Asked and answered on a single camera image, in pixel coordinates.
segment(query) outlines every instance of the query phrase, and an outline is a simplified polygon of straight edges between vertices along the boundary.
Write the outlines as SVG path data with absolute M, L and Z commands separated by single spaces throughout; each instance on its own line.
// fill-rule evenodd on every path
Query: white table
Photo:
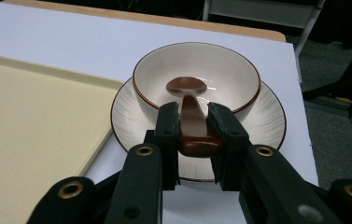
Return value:
M 0 3 L 0 56 L 126 81 L 153 49 L 198 41 L 246 56 L 284 106 L 288 127 L 281 152 L 308 182 L 317 185 L 303 98 L 291 44 L 245 35 L 126 21 Z M 94 182 L 115 174 L 126 153 L 113 135 L 86 176 Z M 163 223 L 243 223 L 238 193 L 213 183 L 182 182 L 163 194 Z

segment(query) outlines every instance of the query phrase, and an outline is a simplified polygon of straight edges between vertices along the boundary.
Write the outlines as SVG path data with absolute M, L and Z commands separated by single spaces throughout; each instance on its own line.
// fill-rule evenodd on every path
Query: wooden spoon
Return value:
M 180 115 L 180 149 L 188 157 L 209 158 L 222 152 L 222 140 L 207 123 L 196 95 L 205 93 L 207 86 L 196 77 L 177 77 L 166 85 L 174 96 L 182 96 Z

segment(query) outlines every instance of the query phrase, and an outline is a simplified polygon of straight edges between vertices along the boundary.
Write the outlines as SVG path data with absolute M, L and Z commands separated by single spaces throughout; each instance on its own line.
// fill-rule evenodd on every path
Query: cream-colored tray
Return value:
M 112 131 L 120 87 L 0 58 L 0 223 L 25 223 L 53 184 L 84 174 Z

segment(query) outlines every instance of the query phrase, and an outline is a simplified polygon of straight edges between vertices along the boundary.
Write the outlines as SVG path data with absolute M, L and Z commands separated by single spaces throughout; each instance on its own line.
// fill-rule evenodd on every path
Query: table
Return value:
M 175 42 L 218 44 L 246 56 L 286 111 L 281 148 L 317 185 L 293 47 L 283 35 L 203 21 L 25 0 L 0 3 L 0 56 L 126 81 L 145 54 Z M 126 153 L 111 135 L 85 176 L 94 182 L 121 169 Z M 238 194 L 213 183 L 183 181 L 163 194 L 163 223 L 243 223 Z

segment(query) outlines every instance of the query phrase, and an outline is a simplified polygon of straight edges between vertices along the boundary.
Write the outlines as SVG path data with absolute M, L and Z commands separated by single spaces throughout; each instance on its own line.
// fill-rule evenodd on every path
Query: white plate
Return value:
M 120 145 L 127 151 L 144 141 L 146 130 L 154 130 L 141 111 L 129 79 L 115 97 L 111 110 L 112 128 Z M 286 115 L 279 100 L 262 82 L 260 95 L 242 122 L 252 144 L 264 144 L 279 149 L 286 135 Z M 178 153 L 179 176 L 192 181 L 213 181 L 209 159 L 185 157 Z

